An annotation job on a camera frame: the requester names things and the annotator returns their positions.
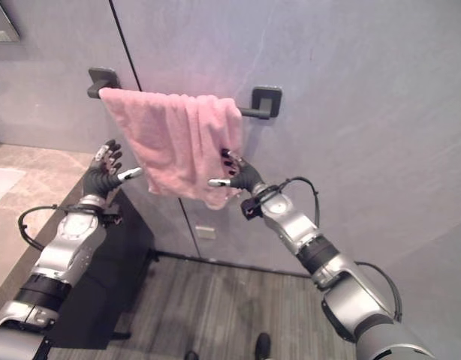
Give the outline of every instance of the towel bar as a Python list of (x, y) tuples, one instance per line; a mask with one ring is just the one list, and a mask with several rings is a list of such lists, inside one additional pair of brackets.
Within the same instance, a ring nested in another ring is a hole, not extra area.
[[(102, 88), (120, 89), (119, 78), (114, 70), (91, 67), (89, 75), (93, 84), (87, 89), (87, 95), (99, 99), (98, 91)], [(275, 86), (256, 86), (252, 89), (251, 108), (238, 107), (243, 116), (249, 118), (270, 119), (279, 114), (282, 90)]]

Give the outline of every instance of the black shoe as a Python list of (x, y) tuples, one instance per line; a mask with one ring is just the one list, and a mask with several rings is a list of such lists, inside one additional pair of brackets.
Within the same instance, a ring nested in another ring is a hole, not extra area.
[(184, 360), (199, 360), (199, 355), (193, 351), (189, 351), (185, 354)]
[(268, 358), (270, 358), (270, 336), (266, 332), (261, 332), (255, 342), (255, 360)]

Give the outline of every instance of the towel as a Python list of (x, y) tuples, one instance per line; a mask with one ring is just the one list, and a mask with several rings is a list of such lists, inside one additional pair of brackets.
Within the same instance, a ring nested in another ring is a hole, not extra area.
[(243, 119), (233, 99), (117, 88), (102, 88), (99, 95), (142, 166), (150, 192), (200, 199), (215, 210), (238, 192), (207, 185), (210, 178), (228, 177), (222, 148), (242, 153)]

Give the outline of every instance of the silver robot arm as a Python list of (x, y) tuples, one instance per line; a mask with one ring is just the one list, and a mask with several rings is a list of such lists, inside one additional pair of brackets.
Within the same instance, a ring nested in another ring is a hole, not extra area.
[(68, 208), (55, 238), (42, 250), (27, 282), (0, 310), (0, 360), (46, 359), (52, 344), (45, 334), (59, 319), (59, 309), (106, 237), (108, 193), (142, 173), (116, 175), (122, 156), (111, 140), (95, 155), (83, 177), (84, 196)]
[(250, 220), (261, 216), (286, 248), (309, 271), (323, 292), (322, 310), (337, 334), (356, 344), (357, 360), (425, 360), (434, 355), (413, 333), (393, 318), (384, 297), (356, 263), (340, 253), (291, 200), (276, 187), (266, 185), (250, 164), (224, 150), (226, 165), (239, 174), (211, 179), (210, 186), (246, 189), (252, 195), (243, 202)]

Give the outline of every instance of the countertop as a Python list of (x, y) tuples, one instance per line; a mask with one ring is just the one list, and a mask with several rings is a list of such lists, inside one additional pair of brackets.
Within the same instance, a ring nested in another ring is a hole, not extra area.
[[(59, 204), (86, 171), (91, 154), (0, 144), (0, 168), (26, 174), (0, 199), (0, 286), (28, 245), (17, 218), (34, 206)], [(35, 237), (52, 211), (30, 214), (25, 224)]]

